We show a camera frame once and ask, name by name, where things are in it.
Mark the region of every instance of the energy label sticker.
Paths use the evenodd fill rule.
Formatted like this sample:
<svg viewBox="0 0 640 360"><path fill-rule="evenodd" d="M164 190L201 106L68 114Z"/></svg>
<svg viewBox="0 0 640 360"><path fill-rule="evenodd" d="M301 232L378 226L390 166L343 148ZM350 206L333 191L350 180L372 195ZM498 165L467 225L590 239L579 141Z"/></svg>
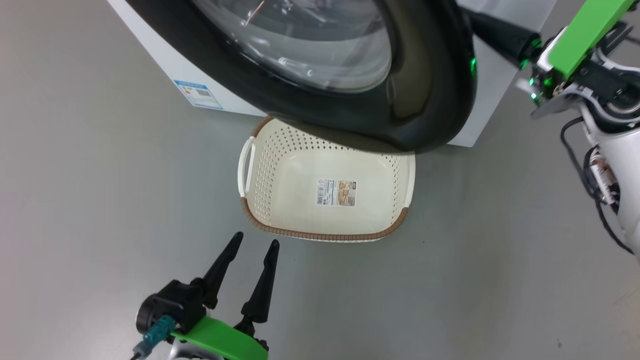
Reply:
<svg viewBox="0 0 640 360"><path fill-rule="evenodd" d="M222 105L220 105L206 85L179 80L174 80L174 82L193 106L222 110Z"/></svg>

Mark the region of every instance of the gray floor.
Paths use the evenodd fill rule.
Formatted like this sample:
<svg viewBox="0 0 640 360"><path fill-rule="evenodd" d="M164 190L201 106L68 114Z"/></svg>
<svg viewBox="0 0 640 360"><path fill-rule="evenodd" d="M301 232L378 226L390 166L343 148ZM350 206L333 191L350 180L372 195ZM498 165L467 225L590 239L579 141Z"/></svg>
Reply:
<svg viewBox="0 0 640 360"><path fill-rule="evenodd" d="M561 1L545 33L579 5ZM258 119L191 107L105 1L1 0L0 83L3 357L128 359L140 302L202 275L235 231L213 315L240 320L271 239L236 192ZM573 114L532 109L510 91L474 148L420 155L392 236L281 238L257 333L271 358L640 357L640 268L558 142Z"/></svg>

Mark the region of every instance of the black cable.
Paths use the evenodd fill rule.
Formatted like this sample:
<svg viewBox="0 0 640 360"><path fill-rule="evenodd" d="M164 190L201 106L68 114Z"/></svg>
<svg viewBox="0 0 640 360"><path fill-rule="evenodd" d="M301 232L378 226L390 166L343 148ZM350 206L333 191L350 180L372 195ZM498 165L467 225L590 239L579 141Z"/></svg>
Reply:
<svg viewBox="0 0 640 360"><path fill-rule="evenodd" d="M600 217L600 221L602 223L602 226L607 231L609 236L613 239L613 241L615 241L616 244L618 244L619 247L621 247L622 249L627 251L629 254L633 254L634 252L631 251L631 249L628 246L623 244L622 241L620 241L620 239L618 239L616 234L611 229L611 226L609 226L609 222L607 221L607 218L605 218L604 212L602 211L602 204L606 205L606 203L604 203L602 201L602 199L597 195L596 190L594 190L594 188L589 185L589 181L587 180L586 172L587 172L587 170L589 170L589 163L590 163L591 155L598 148L598 146L596 145L596 146L590 148L589 151L587 151L587 153L584 155L584 160L582 162L583 166L581 167L579 165L579 163L578 163L578 159L575 157L575 153L573 152L573 149L571 148L571 145L569 145L569 142L566 141L566 137L565 137L566 131L570 127L572 127L574 125L577 125L577 124L580 124L582 121L583 121L582 117L579 117L579 118L576 118L576 119L573 119L573 120L567 122L563 126L562 130L560 131L560 141L562 141L562 144L566 148L566 151L569 154L569 158L571 159L571 163L573 164L573 167L575 168L575 170L578 172L578 175L580 177L580 181L582 181L582 185L584 185L585 191L587 191L589 196L594 200L594 202L596 204L596 209L598 210L598 216Z"/></svg>
<svg viewBox="0 0 640 360"><path fill-rule="evenodd" d="M584 168L580 166L580 163L578 162L578 159L575 157L575 153L573 152L573 149L571 148L571 145L569 145L569 142L566 141L566 137L565 137L566 131L570 127L572 127L574 125L577 125L577 124L580 124L582 121L583 121L582 117L578 117L578 118L575 118L575 119L567 122L562 127L562 130L560 130L560 141L564 145L564 148L566 149L567 154L569 154L569 158L571 159L571 163L572 163L573 167L575 168L575 171L578 173L578 176L580 177L580 181L582 181L582 185L584 186L585 191L587 191L587 194L589 194L589 197L591 197L595 201L602 202L602 200L593 191L593 189L591 188L591 186L587 182L587 179L584 176Z"/></svg>
<svg viewBox="0 0 640 360"><path fill-rule="evenodd" d="M628 246L623 244L622 241L620 241L620 239L618 239L618 237L613 233L613 230L611 230L611 226L609 226L609 222L607 221L607 218L605 218L604 212L602 211L602 205L598 201L596 201L596 209L598 210L598 216L600 217L602 226L604 226L604 229L607 231L607 233L609 233L609 236L611 236L613 241L615 241L619 247L625 249L625 251L633 255L634 252L631 251L631 249Z"/></svg>

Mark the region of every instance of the basket handle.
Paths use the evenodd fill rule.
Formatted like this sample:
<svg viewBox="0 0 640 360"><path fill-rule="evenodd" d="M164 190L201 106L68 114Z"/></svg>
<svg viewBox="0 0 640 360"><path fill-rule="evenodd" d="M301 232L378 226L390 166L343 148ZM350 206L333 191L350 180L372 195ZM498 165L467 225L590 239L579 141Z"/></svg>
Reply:
<svg viewBox="0 0 640 360"><path fill-rule="evenodd" d="M406 208L411 204L413 199L413 187L415 186L415 154L409 156L409 176L407 179L406 197L404 198L404 206Z"/></svg>
<svg viewBox="0 0 640 360"><path fill-rule="evenodd" d="M251 172L253 171L253 159L255 157L254 140L255 137L249 137L249 139L244 143L242 152L240 152L240 160L238 161L238 192L240 193L240 197L246 197L246 193L249 191L249 186L251 185ZM249 170L247 171L245 180L244 164L246 164L246 158L249 155L250 149L251 156L249 157Z"/></svg>

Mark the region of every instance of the green bracket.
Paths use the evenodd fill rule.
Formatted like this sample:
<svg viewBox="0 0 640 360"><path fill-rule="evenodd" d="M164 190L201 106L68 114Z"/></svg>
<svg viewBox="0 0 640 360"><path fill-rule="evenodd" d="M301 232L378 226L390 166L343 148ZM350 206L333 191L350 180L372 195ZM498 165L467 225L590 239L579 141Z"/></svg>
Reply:
<svg viewBox="0 0 640 360"><path fill-rule="evenodd" d="M220 320L203 317L189 334L171 333L229 360L267 360L269 353L251 336L243 334Z"/></svg>
<svg viewBox="0 0 640 360"><path fill-rule="evenodd" d="M587 0L549 54L553 67L569 78L634 0Z"/></svg>

